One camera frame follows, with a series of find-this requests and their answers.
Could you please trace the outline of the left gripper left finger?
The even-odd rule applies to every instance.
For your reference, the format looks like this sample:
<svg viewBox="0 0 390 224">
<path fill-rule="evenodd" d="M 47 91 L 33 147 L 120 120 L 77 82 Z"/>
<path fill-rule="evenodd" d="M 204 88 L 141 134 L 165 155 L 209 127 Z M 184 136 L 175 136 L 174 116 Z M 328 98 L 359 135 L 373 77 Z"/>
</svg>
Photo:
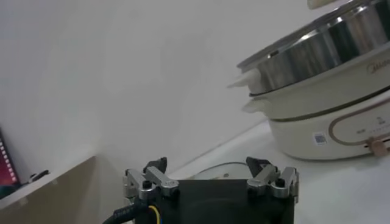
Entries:
<svg viewBox="0 0 390 224">
<path fill-rule="evenodd" d="M 136 198 L 151 201 L 157 197 L 175 200 L 180 194 L 180 184 L 166 176 L 168 158 L 149 161 L 141 170 L 126 169 L 123 176 L 123 194 L 129 200 Z"/>
</svg>

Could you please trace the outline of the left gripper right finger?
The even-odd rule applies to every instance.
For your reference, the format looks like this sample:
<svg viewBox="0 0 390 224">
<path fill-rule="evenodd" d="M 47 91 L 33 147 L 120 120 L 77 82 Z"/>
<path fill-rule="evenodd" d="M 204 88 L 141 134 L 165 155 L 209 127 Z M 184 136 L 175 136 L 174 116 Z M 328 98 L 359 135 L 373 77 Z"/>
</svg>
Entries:
<svg viewBox="0 0 390 224">
<path fill-rule="evenodd" d="M 247 157 L 246 164 L 252 175 L 246 181 L 247 192 L 252 197 L 271 194 L 275 198 L 292 198 L 299 202 L 299 172 L 294 167 L 280 170 L 266 159 Z"/>
</svg>

